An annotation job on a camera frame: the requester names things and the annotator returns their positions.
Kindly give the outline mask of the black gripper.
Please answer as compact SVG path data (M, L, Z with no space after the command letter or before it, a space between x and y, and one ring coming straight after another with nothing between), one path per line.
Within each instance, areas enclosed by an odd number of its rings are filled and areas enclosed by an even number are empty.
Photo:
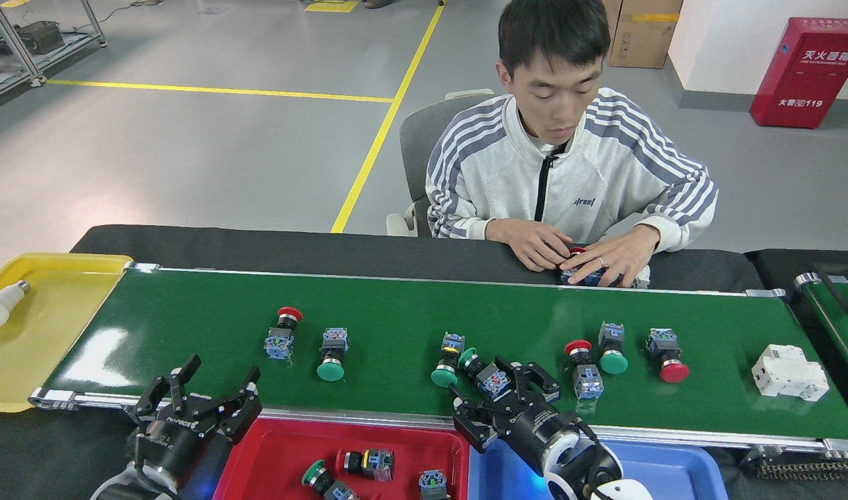
M485 453L494 440L506 441L535 474L544 476L581 439L572 423L574 412L554 408L553 402L560 399L559 383L539 364L523 366L502 356L494 363L509 380L499 395L482 390L481 398L469 397L456 384L449 386L455 429L478 453Z
M154 481L188 481L215 431L238 443L262 411L258 366L250 368L235 392L213 399L185 391L200 366L201 358L192 354L182 367L154 377L135 404L125 405L126 414L140 424L140 418L150 417L170 394L171 404L157 411L139 440L137 459Z

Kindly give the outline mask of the person's right hand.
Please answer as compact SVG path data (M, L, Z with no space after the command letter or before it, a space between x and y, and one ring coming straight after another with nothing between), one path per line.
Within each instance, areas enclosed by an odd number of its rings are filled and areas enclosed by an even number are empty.
M509 246L516 259L533 272L557 269L571 258L572 238L559 228L532 219L491 219L485 238Z

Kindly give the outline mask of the person's left hand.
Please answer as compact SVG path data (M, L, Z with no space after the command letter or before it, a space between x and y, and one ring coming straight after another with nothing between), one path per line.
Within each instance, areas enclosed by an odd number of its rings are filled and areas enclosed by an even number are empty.
M601 270L599 287L629 288L647 265L660 242L657 228L637 224L621 236L610 237L586 247L569 265L577 268L575 279L583 279Z

